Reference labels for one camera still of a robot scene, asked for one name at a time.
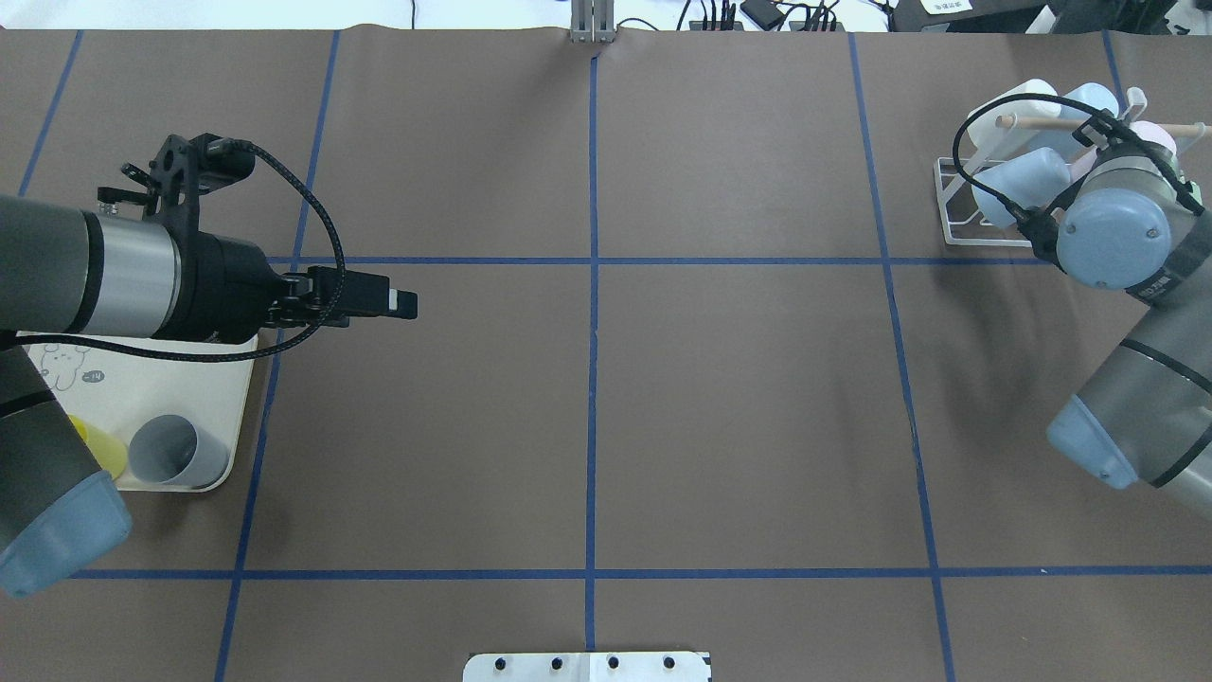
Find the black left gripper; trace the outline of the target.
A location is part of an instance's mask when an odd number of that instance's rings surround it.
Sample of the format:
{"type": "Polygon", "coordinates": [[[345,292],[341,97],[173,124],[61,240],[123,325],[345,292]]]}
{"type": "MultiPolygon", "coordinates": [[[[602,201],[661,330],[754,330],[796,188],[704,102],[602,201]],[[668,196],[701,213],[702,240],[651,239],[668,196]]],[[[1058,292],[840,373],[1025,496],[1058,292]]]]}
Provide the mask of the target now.
{"type": "Polygon", "coordinates": [[[336,267],[309,267],[303,277],[273,271],[258,246],[195,233],[181,256],[179,293],[170,311],[170,340],[242,344],[259,329],[347,327],[351,319],[419,319],[419,296],[395,290],[389,277],[336,267]]]}

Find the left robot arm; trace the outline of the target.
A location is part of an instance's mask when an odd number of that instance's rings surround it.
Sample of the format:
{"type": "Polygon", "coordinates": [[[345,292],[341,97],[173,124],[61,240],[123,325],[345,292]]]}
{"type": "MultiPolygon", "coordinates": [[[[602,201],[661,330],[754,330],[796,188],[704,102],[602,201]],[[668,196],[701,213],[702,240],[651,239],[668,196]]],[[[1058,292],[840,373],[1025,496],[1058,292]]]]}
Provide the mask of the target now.
{"type": "Polygon", "coordinates": [[[25,598],[126,540],[133,518],[61,405],[74,361],[118,337],[242,344],[264,328],[412,320],[419,296],[345,267],[274,271],[258,246],[199,227],[196,199],[121,219],[2,197],[2,591],[25,598]]]}

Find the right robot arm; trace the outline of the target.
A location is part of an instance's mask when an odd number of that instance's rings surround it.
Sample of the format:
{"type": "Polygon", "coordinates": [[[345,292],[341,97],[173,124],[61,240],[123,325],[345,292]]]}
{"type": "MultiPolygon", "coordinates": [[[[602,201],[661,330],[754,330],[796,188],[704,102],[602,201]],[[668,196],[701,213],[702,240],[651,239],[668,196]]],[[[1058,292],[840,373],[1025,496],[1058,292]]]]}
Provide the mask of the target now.
{"type": "Polygon", "coordinates": [[[1210,514],[1210,213],[1179,204],[1164,144],[1096,155],[1060,220],[1060,271],[1147,311],[1046,435],[1108,487],[1138,482],[1210,514]]]}

